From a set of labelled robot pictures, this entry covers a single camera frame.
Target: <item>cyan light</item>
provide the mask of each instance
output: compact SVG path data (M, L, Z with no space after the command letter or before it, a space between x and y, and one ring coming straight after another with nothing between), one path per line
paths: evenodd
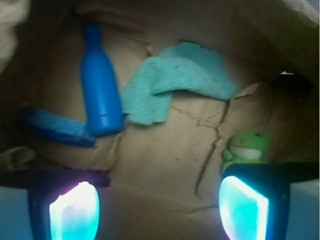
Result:
M84 181L50 204L52 240L94 240L100 218L96 188Z
M265 240L269 200L235 176L227 176L219 190L223 228L231 240Z

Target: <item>stuffed frog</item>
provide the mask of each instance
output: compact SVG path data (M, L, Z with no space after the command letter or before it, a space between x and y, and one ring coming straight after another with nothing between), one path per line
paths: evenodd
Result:
M222 172L231 164L264 164L269 137L264 133L244 132L231 138L223 151Z

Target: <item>cardboard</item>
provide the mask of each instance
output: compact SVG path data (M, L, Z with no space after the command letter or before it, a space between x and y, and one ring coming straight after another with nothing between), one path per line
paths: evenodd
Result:
M22 25L19 47L0 75L0 120L12 143L44 158L110 170L111 187L99 190L104 204L97 239L227 239L218 209L221 152L239 132L269 134L269 162L319 162L319 15L308 2L49 2L52 9L42 6L41 13L40 3L31 5L33 17ZM216 49L242 91L230 102L175 92L168 121L127 122L125 131L102 137L95 149L24 134L14 119L25 106L86 120L79 75L84 42L71 7L102 26L120 89L148 56L186 41ZM40 19L46 20L27 32ZM271 88L283 71L309 78L315 88L308 94Z

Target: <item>blue bottle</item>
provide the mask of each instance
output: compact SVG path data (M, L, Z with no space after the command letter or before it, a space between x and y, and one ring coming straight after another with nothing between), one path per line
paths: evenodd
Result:
M86 53L81 65L87 126L90 134L102 136L124 129L116 76L103 52L101 32L97 25L85 25Z

